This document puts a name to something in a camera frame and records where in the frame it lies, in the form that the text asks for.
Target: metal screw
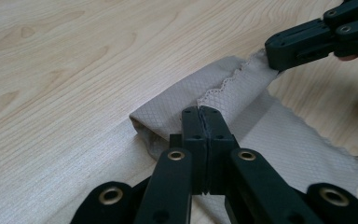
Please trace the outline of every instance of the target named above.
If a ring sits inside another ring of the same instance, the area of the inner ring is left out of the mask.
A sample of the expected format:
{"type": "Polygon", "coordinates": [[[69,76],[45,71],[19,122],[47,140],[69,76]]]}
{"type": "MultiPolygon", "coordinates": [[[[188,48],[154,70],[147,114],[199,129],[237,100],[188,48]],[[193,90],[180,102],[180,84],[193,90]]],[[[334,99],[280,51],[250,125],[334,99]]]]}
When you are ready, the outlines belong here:
{"type": "Polygon", "coordinates": [[[245,161],[254,161],[255,154],[249,151],[241,151],[238,153],[238,156],[245,161]]]}
{"type": "Polygon", "coordinates": [[[337,14],[337,12],[336,12],[335,10],[332,10],[332,11],[327,12],[327,15],[328,15],[328,16],[334,16],[334,15],[336,15],[336,14],[337,14]]]}
{"type": "Polygon", "coordinates": [[[122,197],[123,197],[123,190],[117,187],[112,187],[109,189],[105,189],[103,192],[101,192],[99,200],[100,203],[104,205],[111,205],[120,201],[122,197]]]}
{"type": "Polygon", "coordinates": [[[341,27],[341,29],[339,29],[339,30],[340,30],[341,32],[347,33],[347,32],[350,31],[350,29],[351,29],[350,26],[343,26],[343,27],[341,27]]]}
{"type": "Polygon", "coordinates": [[[170,158],[170,160],[173,160],[173,161],[179,161],[184,157],[185,157],[185,153],[183,153],[181,151],[173,151],[173,152],[168,153],[168,158],[170,158]]]}
{"type": "Polygon", "coordinates": [[[349,199],[335,189],[322,188],[319,190],[319,194],[326,201],[336,206],[344,207],[350,204],[349,199]]]}

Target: folded cloth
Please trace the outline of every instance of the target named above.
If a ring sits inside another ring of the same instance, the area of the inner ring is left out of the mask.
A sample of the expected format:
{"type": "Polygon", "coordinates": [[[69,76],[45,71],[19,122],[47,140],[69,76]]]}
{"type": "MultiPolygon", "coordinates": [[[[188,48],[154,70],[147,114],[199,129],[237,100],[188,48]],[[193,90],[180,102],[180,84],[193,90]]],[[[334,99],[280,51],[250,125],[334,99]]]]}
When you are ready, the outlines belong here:
{"type": "MultiPolygon", "coordinates": [[[[170,133],[181,132],[181,111],[192,105],[219,110],[241,147],[260,152],[293,188],[305,192],[326,182],[352,194],[358,188],[358,157],[332,146],[266,87],[279,76],[260,50],[246,62],[227,57],[169,87],[131,115],[135,130],[157,159],[170,133]]],[[[224,196],[196,196],[217,223],[229,223],[224,196]]]]}

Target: gray cloth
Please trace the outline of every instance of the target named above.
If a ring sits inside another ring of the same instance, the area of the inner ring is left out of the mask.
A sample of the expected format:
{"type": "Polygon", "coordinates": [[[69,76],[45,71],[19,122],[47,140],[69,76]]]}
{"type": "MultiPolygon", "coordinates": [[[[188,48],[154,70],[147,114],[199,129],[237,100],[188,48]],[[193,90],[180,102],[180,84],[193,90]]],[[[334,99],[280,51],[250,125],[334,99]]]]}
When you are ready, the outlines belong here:
{"type": "MultiPolygon", "coordinates": [[[[358,157],[333,147],[266,87],[279,73],[268,67],[264,50],[247,62],[228,57],[211,63],[169,87],[134,111],[134,128],[155,159],[168,148],[170,133],[181,132],[181,111],[192,105],[218,109],[241,147],[260,152],[292,187],[306,191],[314,183],[358,188],[358,157]]],[[[223,196],[197,196],[218,223],[229,223],[223,196]]]]}

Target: wooden table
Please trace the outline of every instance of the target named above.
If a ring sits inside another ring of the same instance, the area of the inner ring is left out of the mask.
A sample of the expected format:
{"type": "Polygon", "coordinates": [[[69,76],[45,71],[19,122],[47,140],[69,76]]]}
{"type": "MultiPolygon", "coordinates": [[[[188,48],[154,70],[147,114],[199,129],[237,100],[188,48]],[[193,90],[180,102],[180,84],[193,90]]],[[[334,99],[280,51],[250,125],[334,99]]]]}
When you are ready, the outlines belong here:
{"type": "MultiPolygon", "coordinates": [[[[96,186],[144,179],[155,162],[131,111],[340,2],[0,1],[0,223],[68,223],[96,186]]],[[[269,90],[358,155],[358,60],[291,69],[269,90]]],[[[192,223],[210,222],[194,205],[192,223]]]]}

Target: table surface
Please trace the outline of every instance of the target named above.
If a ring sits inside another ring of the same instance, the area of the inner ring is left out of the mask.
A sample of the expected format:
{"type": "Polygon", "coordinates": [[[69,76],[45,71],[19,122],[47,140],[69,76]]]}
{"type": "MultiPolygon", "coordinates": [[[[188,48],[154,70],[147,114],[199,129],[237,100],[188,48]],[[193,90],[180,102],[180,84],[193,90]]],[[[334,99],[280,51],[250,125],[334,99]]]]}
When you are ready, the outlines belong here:
{"type": "MultiPolygon", "coordinates": [[[[130,112],[340,2],[1,0],[0,223],[68,223],[96,186],[138,183],[155,162],[130,112]]],[[[269,91],[358,155],[358,59],[290,69],[269,91]]]]}

